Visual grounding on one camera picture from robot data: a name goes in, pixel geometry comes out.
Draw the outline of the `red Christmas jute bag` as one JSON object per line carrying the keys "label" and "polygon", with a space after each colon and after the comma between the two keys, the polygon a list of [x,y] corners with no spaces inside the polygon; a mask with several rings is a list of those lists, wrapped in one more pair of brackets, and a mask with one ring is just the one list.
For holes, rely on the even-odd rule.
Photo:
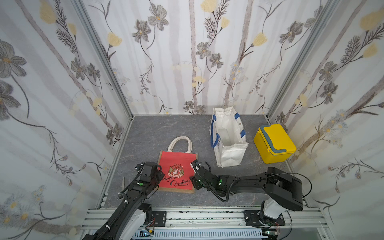
{"label": "red Christmas jute bag", "polygon": [[[182,140],[188,143],[187,151],[175,152],[175,144]],[[158,164],[162,167],[162,172],[165,175],[159,183],[160,191],[185,194],[195,192],[191,180],[195,175],[192,162],[198,159],[198,155],[192,153],[192,148],[192,141],[186,136],[180,136],[172,140],[166,151],[160,152]]]}

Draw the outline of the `white Doraemon canvas bag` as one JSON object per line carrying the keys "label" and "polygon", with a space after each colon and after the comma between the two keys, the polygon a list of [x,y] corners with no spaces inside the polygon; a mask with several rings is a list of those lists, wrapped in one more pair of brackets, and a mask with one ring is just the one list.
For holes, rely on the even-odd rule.
{"label": "white Doraemon canvas bag", "polygon": [[210,137],[218,167],[241,164],[249,143],[240,114],[233,107],[213,108]]}

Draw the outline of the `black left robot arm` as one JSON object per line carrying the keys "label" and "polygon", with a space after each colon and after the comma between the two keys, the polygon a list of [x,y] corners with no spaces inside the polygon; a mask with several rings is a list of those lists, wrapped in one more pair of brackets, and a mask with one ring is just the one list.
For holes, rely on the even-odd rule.
{"label": "black left robot arm", "polygon": [[118,240],[135,211],[164,178],[162,167],[154,162],[142,162],[135,167],[138,174],[119,193],[120,205],[94,234],[86,234],[84,240]]}

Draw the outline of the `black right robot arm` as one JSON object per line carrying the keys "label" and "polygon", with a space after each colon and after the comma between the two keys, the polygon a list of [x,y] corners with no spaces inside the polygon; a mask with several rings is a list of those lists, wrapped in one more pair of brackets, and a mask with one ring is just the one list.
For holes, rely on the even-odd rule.
{"label": "black right robot arm", "polygon": [[304,209],[302,181],[275,167],[266,172],[246,177],[214,175],[195,160],[191,163],[194,176],[191,181],[196,190],[205,188],[219,201],[226,203],[230,195],[260,193],[269,198],[262,203],[261,218],[276,220],[285,211],[300,212]]}

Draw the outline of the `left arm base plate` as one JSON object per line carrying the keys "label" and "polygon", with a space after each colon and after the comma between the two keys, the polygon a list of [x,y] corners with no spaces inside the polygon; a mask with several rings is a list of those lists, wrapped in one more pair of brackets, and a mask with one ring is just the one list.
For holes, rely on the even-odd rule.
{"label": "left arm base plate", "polygon": [[166,211],[150,211],[146,213],[143,226],[145,227],[165,227],[167,220]]}

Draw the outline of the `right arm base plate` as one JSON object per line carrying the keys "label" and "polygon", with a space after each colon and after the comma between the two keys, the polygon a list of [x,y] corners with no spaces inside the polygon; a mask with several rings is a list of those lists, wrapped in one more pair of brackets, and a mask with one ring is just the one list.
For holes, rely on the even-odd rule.
{"label": "right arm base plate", "polygon": [[244,218],[247,226],[255,228],[269,229],[286,225],[282,214],[277,219],[273,219],[267,217],[262,211],[244,211]]}

